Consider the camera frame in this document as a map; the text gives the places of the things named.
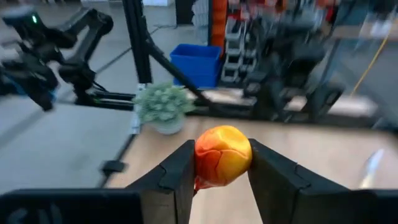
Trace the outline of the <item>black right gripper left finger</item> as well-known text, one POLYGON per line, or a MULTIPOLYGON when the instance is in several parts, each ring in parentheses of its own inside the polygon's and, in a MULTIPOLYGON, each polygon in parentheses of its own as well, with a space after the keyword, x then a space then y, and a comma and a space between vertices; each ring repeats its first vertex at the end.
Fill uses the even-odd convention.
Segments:
POLYGON ((0 224, 189 224, 194 142, 121 189, 22 189, 0 195, 0 224))

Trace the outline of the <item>black table clamp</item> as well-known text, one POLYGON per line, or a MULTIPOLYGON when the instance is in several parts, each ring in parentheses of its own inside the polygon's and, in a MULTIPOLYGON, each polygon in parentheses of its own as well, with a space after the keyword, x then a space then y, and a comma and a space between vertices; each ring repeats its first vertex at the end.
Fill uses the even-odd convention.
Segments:
POLYGON ((110 160, 110 161, 106 161, 102 165, 101 171, 102 171, 103 175, 109 176, 113 173, 123 172, 125 168, 126 168, 125 163, 123 163, 121 161, 117 161, 117 160, 110 160))

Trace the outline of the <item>blue plastic bin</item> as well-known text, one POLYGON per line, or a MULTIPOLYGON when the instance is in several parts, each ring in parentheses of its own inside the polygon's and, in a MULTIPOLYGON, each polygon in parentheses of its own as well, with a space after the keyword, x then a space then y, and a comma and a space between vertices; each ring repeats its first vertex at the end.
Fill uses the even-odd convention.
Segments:
POLYGON ((221 51, 221 47, 179 44, 170 53, 170 61, 197 88, 215 88, 221 51))

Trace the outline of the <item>green artificial plant in pot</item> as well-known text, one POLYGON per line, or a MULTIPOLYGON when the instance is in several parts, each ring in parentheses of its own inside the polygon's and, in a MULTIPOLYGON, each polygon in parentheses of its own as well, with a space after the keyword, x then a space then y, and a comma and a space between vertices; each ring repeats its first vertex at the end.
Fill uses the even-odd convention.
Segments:
POLYGON ((171 83, 151 84, 133 99, 140 121, 161 134, 171 135, 183 128, 185 114, 195 109, 184 88, 171 83))

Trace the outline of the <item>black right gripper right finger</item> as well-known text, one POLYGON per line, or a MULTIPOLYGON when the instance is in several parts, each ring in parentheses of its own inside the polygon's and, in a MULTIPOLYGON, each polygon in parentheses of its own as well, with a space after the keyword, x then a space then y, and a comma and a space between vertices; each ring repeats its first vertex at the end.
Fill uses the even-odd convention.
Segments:
POLYGON ((398 224, 398 189, 350 190, 249 142, 248 176, 263 224, 398 224))

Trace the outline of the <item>small parts bin rack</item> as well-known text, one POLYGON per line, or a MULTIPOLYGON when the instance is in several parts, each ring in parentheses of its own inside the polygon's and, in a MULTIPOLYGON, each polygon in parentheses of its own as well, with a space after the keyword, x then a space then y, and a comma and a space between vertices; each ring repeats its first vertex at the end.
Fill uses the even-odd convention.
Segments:
POLYGON ((192 12, 199 40, 221 47, 217 84, 239 88, 242 79, 256 64, 255 53, 245 49, 247 22, 241 18, 239 6, 231 9, 228 0, 194 0, 192 12))

